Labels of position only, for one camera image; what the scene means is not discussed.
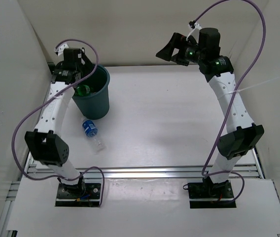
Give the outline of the green plastic bottle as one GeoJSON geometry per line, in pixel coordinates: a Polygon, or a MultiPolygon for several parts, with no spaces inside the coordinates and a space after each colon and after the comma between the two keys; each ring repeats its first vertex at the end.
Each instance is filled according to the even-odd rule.
{"type": "Polygon", "coordinates": [[[78,85],[75,89],[75,96],[88,96],[91,93],[90,87],[87,85],[78,85]]]}

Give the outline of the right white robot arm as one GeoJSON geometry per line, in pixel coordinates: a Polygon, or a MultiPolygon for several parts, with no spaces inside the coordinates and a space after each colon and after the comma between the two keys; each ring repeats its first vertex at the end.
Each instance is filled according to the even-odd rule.
{"type": "Polygon", "coordinates": [[[256,125],[237,92],[234,68],[227,56],[220,54],[220,33],[216,28],[203,28],[199,38],[173,33],[156,57],[188,66],[194,63],[214,91],[224,114],[225,135],[219,134],[215,147],[218,155],[208,173],[203,173],[202,186],[193,185],[198,197],[216,198],[223,194],[236,163],[251,150],[264,134],[256,125]]]}

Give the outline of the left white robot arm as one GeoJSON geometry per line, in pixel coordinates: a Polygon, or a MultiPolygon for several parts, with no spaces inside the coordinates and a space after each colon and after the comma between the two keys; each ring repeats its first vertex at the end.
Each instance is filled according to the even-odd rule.
{"type": "Polygon", "coordinates": [[[69,160],[70,149],[61,138],[61,128],[69,102],[74,95],[73,83],[89,74],[94,65],[84,48],[66,48],[63,61],[53,71],[47,104],[33,131],[25,141],[34,160],[52,169],[59,176],[63,189],[75,198],[85,194],[86,186],[80,172],[69,160]]]}

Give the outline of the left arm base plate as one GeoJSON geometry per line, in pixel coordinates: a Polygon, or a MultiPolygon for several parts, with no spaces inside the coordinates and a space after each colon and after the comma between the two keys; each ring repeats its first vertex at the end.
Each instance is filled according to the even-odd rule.
{"type": "Polygon", "coordinates": [[[81,193],[68,191],[59,184],[56,194],[56,207],[99,207],[102,194],[101,183],[85,183],[81,193]]]}

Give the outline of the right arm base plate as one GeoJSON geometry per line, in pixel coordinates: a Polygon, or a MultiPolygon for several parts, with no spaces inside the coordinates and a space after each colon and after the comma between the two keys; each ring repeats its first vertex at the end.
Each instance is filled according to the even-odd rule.
{"type": "Polygon", "coordinates": [[[210,190],[205,183],[187,183],[190,209],[236,208],[231,182],[226,181],[217,190],[210,190]]]}

